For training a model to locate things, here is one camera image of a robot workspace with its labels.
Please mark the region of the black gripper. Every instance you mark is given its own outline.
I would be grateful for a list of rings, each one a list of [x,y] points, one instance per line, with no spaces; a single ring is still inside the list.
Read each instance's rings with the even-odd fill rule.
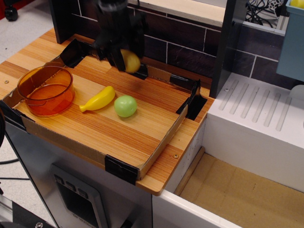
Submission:
[[[127,45],[139,58],[144,56],[144,34],[148,29],[146,14],[131,14],[126,0],[95,0],[100,32],[93,47],[99,60],[106,59],[111,66],[125,71],[125,64],[120,48]]]

